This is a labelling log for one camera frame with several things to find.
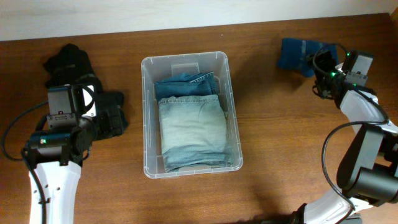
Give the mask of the teal taped cloth bundle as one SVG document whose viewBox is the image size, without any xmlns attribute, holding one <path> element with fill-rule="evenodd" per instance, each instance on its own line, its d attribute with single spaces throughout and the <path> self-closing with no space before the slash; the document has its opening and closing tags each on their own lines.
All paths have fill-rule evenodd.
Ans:
<svg viewBox="0 0 398 224">
<path fill-rule="evenodd" d="M 315 74 L 310 57 L 320 48 L 329 50 L 332 59 L 338 60 L 337 50 L 334 45 L 328 46 L 327 43 L 315 40 L 283 38 L 277 66 L 284 70 L 297 70 L 305 78 L 310 78 Z"/>
</svg>

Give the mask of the light blue jeans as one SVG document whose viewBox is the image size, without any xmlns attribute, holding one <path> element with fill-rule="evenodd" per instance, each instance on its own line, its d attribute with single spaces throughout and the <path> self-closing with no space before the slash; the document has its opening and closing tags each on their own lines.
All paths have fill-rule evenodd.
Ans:
<svg viewBox="0 0 398 224">
<path fill-rule="evenodd" d="M 164 98 L 158 102 L 158 112 L 166 172 L 233 165 L 227 122 L 217 95 Z"/>
</svg>

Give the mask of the dark blue jeans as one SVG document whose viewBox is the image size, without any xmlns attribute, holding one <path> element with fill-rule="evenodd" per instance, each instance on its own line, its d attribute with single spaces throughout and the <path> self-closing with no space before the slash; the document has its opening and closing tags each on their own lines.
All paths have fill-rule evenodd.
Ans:
<svg viewBox="0 0 398 224">
<path fill-rule="evenodd" d="M 155 82 L 156 100 L 181 96 L 218 95 L 219 88 L 213 72 L 190 75 L 181 73 Z"/>
</svg>

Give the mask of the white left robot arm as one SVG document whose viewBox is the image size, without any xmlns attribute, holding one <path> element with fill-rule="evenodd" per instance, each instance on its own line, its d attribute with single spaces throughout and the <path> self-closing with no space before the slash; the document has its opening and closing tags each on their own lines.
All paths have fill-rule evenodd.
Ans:
<svg viewBox="0 0 398 224">
<path fill-rule="evenodd" d="M 126 127 L 119 105 L 50 104 L 21 151 L 29 170 L 30 223 L 73 223 L 83 161 L 93 142 L 120 136 Z"/>
</svg>

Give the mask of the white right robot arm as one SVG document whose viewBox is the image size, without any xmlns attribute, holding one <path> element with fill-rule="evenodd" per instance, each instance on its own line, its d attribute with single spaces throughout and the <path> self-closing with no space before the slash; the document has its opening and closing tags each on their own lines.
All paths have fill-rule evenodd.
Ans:
<svg viewBox="0 0 398 224">
<path fill-rule="evenodd" d="M 322 170 L 331 189 L 294 211 L 289 223 L 359 223 L 355 216 L 359 211 L 397 203 L 397 126 L 379 105 L 374 90 L 365 86 L 374 57 L 353 50 L 338 63 L 324 46 L 304 59 L 316 76 L 315 94 L 334 100 L 349 121 L 333 129 L 322 146 Z M 356 135 L 333 182 L 326 168 L 326 150 L 331 137 L 347 127 Z"/>
</svg>

